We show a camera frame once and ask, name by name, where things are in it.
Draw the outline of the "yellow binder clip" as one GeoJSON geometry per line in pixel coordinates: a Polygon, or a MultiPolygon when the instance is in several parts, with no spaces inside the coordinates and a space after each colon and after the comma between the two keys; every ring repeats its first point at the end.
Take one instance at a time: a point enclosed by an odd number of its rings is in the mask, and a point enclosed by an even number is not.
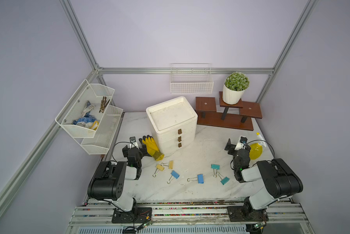
{"type": "Polygon", "coordinates": [[[161,171],[164,171],[164,166],[162,166],[162,165],[160,165],[160,164],[157,164],[156,166],[155,166],[155,172],[153,173],[153,177],[156,177],[157,176],[157,174],[159,173],[159,172],[161,172],[161,171]]]}
{"type": "Polygon", "coordinates": [[[168,167],[169,169],[173,169],[174,168],[174,161],[170,160],[169,162],[161,163],[160,165],[163,167],[168,167]]]}

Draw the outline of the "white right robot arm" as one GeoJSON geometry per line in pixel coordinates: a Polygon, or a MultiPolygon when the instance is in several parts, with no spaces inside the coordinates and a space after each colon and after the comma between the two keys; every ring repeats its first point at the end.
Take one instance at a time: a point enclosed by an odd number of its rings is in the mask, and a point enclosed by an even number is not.
{"type": "Polygon", "coordinates": [[[262,180],[264,187],[245,198],[242,213],[249,215],[263,211],[279,199],[289,198],[303,191],[303,183],[297,174],[282,160],[261,160],[250,166],[253,147],[241,137],[237,144],[227,141],[225,151],[232,155],[232,170],[239,183],[262,180]]]}

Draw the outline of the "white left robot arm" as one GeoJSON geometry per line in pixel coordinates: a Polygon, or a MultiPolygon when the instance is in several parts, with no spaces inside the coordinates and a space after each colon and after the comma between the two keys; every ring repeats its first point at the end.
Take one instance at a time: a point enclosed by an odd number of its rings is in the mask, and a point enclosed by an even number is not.
{"type": "Polygon", "coordinates": [[[137,214],[137,202],[123,193],[126,180],[138,180],[142,173],[142,158],[146,148],[140,148],[135,137],[122,149],[127,161],[102,161],[91,179],[87,195],[91,199],[105,201],[116,211],[137,214]]]}

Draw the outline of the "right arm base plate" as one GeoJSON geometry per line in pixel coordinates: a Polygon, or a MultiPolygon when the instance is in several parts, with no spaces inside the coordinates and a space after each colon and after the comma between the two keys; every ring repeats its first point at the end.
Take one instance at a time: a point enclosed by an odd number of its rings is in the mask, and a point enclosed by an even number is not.
{"type": "Polygon", "coordinates": [[[265,222],[268,221],[266,209],[254,210],[247,206],[229,206],[227,212],[231,222],[265,222]]]}

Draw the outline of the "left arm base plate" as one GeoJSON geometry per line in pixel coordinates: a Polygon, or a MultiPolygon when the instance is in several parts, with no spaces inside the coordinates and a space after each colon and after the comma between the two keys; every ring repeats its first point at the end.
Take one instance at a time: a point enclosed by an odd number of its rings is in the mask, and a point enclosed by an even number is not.
{"type": "Polygon", "coordinates": [[[124,212],[115,208],[112,216],[112,223],[128,224],[128,223],[146,223],[152,219],[151,207],[133,207],[129,212],[124,212]]]}

